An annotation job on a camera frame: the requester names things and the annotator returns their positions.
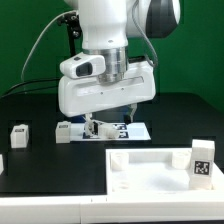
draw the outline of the white block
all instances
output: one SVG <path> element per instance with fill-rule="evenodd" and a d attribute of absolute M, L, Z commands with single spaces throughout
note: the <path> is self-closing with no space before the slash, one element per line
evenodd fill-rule
<path fill-rule="evenodd" d="M 29 140 L 28 125 L 14 126 L 10 135 L 12 148 L 26 148 Z"/>
<path fill-rule="evenodd" d="M 190 166 L 191 152 L 173 152 L 172 154 L 172 167 L 179 170 L 186 170 Z"/>
<path fill-rule="evenodd" d="M 0 174 L 3 172 L 4 166 L 3 166 L 3 158 L 2 155 L 0 155 Z"/>
<path fill-rule="evenodd" d="M 212 189 L 212 170 L 215 143 L 208 140 L 193 140 L 189 189 Z"/>
<path fill-rule="evenodd" d="M 106 139 L 117 139 L 119 138 L 120 132 L 113 127 L 113 124 L 102 124 L 98 127 L 98 136 Z"/>
<path fill-rule="evenodd" d="M 127 152 L 112 152 L 111 169 L 116 171 L 124 171 L 128 169 L 129 154 Z"/>
<path fill-rule="evenodd" d="M 56 143 L 70 143 L 71 122 L 58 122 L 55 130 Z"/>

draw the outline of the green backdrop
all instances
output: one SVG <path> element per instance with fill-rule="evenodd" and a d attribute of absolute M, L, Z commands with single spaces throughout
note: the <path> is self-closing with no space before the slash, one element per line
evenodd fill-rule
<path fill-rule="evenodd" d="M 51 19 L 68 10 L 63 0 L 1 2 L 0 94 L 20 82 L 38 35 Z M 152 40 L 159 57 L 157 92 L 195 93 L 224 112 L 224 0 L 181 0 L 181 10 L 175 32 Z M 142 55 L 143 49 L 142 40 L 129 40 L 130 56 Z M 35 51 L 25 79 L 60 77 L 59 64 L 68 56 L 66 28 L 55 24 Z"/>

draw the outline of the black table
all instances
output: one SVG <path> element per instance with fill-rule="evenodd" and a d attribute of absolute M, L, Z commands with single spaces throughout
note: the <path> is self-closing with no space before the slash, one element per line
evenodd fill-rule
<path fill-rule="evenodd" d="M 122 122 L 123 111 L 116 108 L 94 116 Z M 138 104 L 134 120 L 145 122 L 151 141 L 56 144 L 56 125 L 63 120 L 68 118 L 59 111 L 54 94 L 0 100 L 0 153 L 5 168 L 1 197 L 106 194 L 105 149 L 109 148 L 191 147 L 192 139 L 214 140 L 215 162 L 224 168 L 224 115 L 193 94 L 161 94 Z M 29 145 L 11 149 L 12 128 L 22 123 L 29 125 Z"/>

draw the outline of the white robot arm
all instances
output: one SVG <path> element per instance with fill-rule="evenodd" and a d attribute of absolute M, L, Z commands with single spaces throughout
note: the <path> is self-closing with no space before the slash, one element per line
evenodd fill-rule
<path fill-rule="evenodd" d="M 78 10 L 83 52 L 62 62 L 59 106 L 68 117 L 153 99 L 153 67 L 129 63 L 127 37 L 140 36 L 135 0 L 65 0 Z M 136 19 L 148 37 L 169 35 L 180 19 L 179 0 L 140 0 Z"/>

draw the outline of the white plastic part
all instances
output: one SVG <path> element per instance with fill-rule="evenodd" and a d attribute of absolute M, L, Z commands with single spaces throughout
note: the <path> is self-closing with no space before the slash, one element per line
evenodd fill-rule
<path fill-rule="evenodd" d="M 126 0 L 79 0 L 83 49 L 102 50 L 125 47 Z"/>
<path fill-rule="evenodd" d="M 0 175 L 3 171 L 4 171 L 3 158 L 2 155 L 0 155 Z"/>
<path fill-rule="evenodd" d="M 76 56 L 63 61 L 60 64 L 61 72 L 71 79 L 82 78 L 78 75 L 78 70 L 80 66 L 89 64 L 91 66 L 91 74 L 89 76 L 97 76 L 105 72 L 106 65 L 105 59 L 102 55 L 87 55 L 87 54 L 77 54 Z"/>
<path fill-rule="evenodd" d="M 56 143 L 70 143 L 71 122 L 58 122 L 55 135 Z"/>
<path fill-rule="evenodd" d="M 214 156 L 214 141 L 193 140 L 189 189 L 212 189 Z"/>
<path fill-rule="evenodd" d="M 28 125 L 14 126 L 10 135 L 12 148 L 26 148 L 29 141 Z"/>
<path fill-rule="evenodd" d="M 113 127 L 113 124 L 105 123 L 98 126 L 98 136 L 102 139 L 117 139 L 120 135 L 119 130 Z"/>
<path fill-rule="evenodd" d="M 129 154 L 127 152 L 113 152 L 110 154 L 111 169 L 122 171 L 128 169 Z"/>
<path fill-rule="evenodd" d="M 191 152 L 173 152 L 172 155 L 172 166 L 175 169 L 186 170 L 190 166 Z"/>
<path fill-rule="evenodd" d="M 147 62 L 130 64 L 120 82 L 100 85 L 94 77 L 59 83 L 59 107 L 67 117 L 92 113 L 153 99 L 153 68 Z"/>
<path fill-rule="evenodd" d="M 174 9 L 174 15 L 177 24 L 180 22 L 180 1 L 179 0 L 173 0 L 173 9 Z"/>
<path fill-rule="evenodd" d="M 177 24 L 180 22 L 180 2 L 179 0 L 173 1 L 173 10 L 174 16 Z M 128 37 L 139 37 L 141 34 L 136 28 L 133 18 L 132 18 L 132 8 L 136 0 L 126 0 L 127 3 L 127 26 L 126 26 L 126 34 Z M 146 21 L 148 16 L 148 10 L 150 6 L 151 0 L 141 0 L 136 8 L 136 18 L 137 21 L 144 32 L 146 32 Z"/>

